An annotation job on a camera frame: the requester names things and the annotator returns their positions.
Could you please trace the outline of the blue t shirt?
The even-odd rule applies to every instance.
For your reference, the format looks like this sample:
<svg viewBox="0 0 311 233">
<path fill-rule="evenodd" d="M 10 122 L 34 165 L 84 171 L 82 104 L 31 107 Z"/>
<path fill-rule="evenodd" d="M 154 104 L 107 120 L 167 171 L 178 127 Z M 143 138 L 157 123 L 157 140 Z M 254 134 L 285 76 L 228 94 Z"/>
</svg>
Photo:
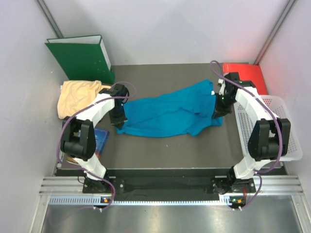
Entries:
<svg viewBox="0 0 311 233">
<path fill-rule="evenodd" d="M 127 121 L 116 132 L 155 138 L 195 137 L 207 127 L 222 126 L 222 117 L 213 118 L 215 103 L 210 80 L 158 97 L 133 100 L 124 105 Z"/>
</svg>

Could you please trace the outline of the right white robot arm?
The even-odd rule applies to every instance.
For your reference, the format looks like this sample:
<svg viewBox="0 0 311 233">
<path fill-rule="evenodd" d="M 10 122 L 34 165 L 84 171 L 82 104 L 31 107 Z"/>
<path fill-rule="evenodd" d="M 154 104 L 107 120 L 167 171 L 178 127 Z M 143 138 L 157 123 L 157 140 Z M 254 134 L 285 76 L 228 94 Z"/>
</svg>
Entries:
<svg viewBox="0 0 311 233">
<path fill-rule="evenodd" d="M 291 123 L 280 118 L 264 103 L 252 81 L 241 81 L 237 72 L 220 76 L 219 92 L 213 119 L 231 113 L 235 103 L 240 104 L 253 123 L 252 132 L 247 140 L 247 151 L 243 159 L 230 168 L 226 175 L 226 186 L 214 185 L 215 191 L 240 192 L 250 186 L 251 179 L 264 165 L 278 162 L 287 154 Z"/>
</svg>

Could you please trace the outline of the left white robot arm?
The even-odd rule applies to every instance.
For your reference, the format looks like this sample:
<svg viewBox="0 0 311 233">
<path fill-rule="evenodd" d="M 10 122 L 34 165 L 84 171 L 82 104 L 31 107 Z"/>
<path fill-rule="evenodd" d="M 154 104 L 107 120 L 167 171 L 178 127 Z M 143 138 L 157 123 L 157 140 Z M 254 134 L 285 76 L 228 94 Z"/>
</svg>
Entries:
<svg viewBox="0 0 311 233">
<path fill-rule="evenodd" d="M 117 83 L 103 88 L 95 100 L 73 117 L 63 120 L 60 150 L 71 157 L 85 172 L 83 193 L 105 193 L 110 186 L 107 169 L 97 157 L 95 126 L 109 114 L 112 126 L 121 129 L 127 121 L 124 112 L 129 90 Z"/>
</svg>

